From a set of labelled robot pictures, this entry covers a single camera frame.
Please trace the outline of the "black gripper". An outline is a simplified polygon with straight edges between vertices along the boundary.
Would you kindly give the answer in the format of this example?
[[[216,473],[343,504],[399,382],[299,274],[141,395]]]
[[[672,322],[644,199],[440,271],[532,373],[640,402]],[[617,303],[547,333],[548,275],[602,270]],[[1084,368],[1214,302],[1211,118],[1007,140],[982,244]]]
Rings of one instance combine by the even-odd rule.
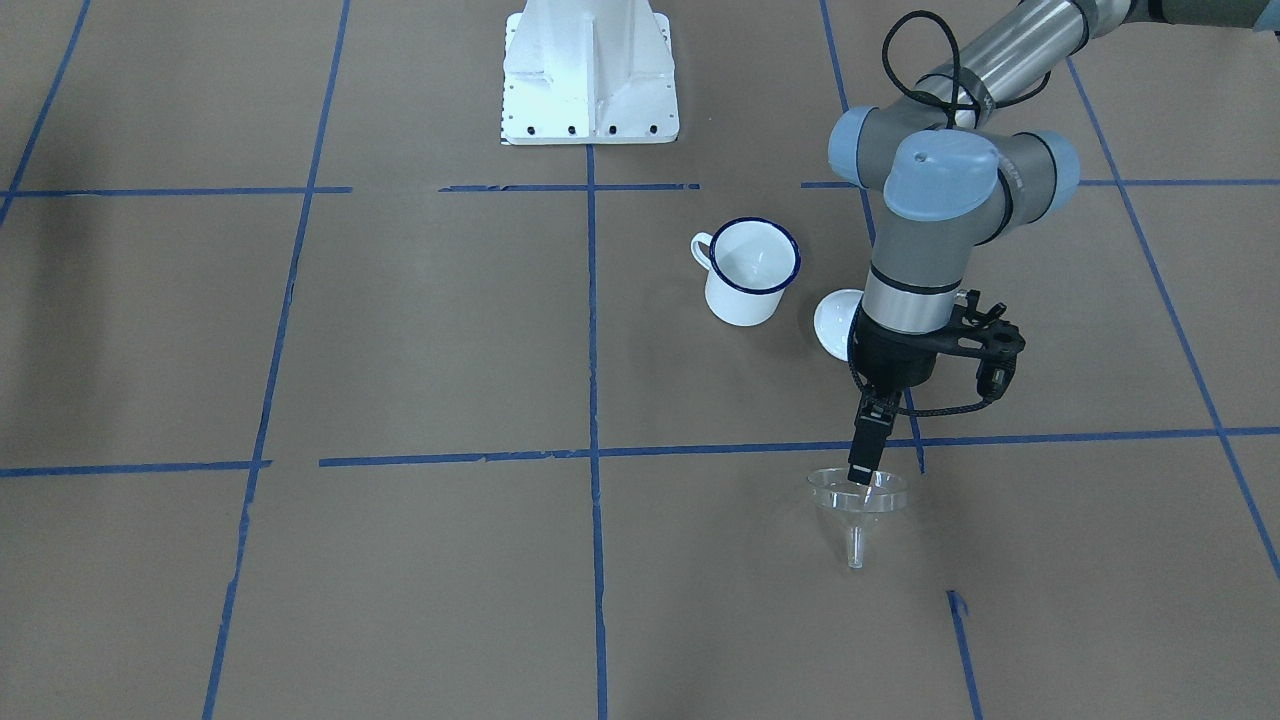
[[[863,393],[847,456],[847,480],[869,486],[879,470],[905,389],[927,382],[934,370],[937,332],[892,331],[859,309],[847,338],[847,364]]]

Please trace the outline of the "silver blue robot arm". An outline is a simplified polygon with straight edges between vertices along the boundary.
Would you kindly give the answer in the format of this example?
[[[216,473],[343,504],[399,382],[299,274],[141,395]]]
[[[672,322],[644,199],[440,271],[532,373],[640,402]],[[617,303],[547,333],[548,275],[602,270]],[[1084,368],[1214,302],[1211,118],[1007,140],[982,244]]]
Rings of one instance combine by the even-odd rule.
[[[869,486],[879,470],[904,393],[925,383],[940,356],[977,363],[974,413],[1000,400],[1025,347],[1005,306],[978,307],[961,291],[972,251],[1070,201],[1080,161],[1050,132],[997,136],[982,127],[998,110],[1038,94],[1051,70],[1088,42],[1126,23],[1274,32],[1275,1],[1021,1],[961,47],[933,12],[945,63],[913,85],[892,69],[900,92],[887,108],[844,113],[828,142],[832,170],[881,193],[890,217],[877,238],[847,334],[847,363],[860,395],[847,478]]]

